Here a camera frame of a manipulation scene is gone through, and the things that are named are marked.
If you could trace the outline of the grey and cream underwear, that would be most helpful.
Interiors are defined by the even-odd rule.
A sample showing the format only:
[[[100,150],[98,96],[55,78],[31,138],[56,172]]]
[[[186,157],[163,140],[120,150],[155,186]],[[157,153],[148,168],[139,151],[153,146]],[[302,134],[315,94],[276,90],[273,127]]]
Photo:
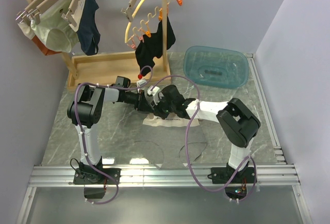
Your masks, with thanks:
[[[170,114],[166,119],[147,116],[134,147],[159,169],[185,168],[185,133],[189,120]]]

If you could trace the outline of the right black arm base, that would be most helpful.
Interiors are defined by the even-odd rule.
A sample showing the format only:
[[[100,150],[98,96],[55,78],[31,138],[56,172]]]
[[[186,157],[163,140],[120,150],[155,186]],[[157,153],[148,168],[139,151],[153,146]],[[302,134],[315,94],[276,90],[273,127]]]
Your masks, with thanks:
[[[211,173],[207,176],[212,184],[225,184],[234,173],[229,167],[212,167]],[[257,176],[253,167],[245,167],[238,171],[231,182],[225,187],[225,194],[230,200],[240,201],[249,195],[248,184],[252,184],[253,190],[257,184]]]

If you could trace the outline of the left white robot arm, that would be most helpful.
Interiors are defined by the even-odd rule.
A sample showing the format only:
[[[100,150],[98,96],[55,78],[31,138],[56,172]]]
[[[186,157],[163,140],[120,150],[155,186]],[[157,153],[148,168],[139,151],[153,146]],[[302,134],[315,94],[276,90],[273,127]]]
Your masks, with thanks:
[[[87,184],[117,184],[120,170],[107,169],[97,141],[97,127],[104,102],[126,103],[136,110],[151,112],[152,108],[141,89],[147,85],[146,79],[140,79],[136,87],[130,88],[130,79],[118,76],[112,85],[81,83],[75,91],[72,104],[68,106],[67,116],[75,125],[78,133],[81,156],[75,169],[75,179]]]

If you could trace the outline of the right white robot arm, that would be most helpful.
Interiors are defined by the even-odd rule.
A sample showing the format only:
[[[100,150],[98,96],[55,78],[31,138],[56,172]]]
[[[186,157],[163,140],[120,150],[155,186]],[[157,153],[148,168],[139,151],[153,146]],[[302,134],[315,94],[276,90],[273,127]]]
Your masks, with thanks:
[[[191,121],[201,119],[219,123],[231,142],[230,157],[226,165],[227,176],[235,183],[245,177],[251,145],[261,123],[240,99],[232,98],[227,102],[186,99],[175,85],[163,89],[151,86],[147,94],[153,97],[154,115],[162,119],[169,114],[176,114]]]

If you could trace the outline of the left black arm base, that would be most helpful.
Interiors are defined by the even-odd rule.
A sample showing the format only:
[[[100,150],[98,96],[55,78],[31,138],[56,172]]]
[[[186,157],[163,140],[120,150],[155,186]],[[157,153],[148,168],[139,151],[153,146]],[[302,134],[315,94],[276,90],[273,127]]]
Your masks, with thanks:
[[[118,185],[121,175],[119,168],[96,168],[84,165],[74,174],[73,185],[84,187],[84,197],[88,200],[101,200],[108,185]]]

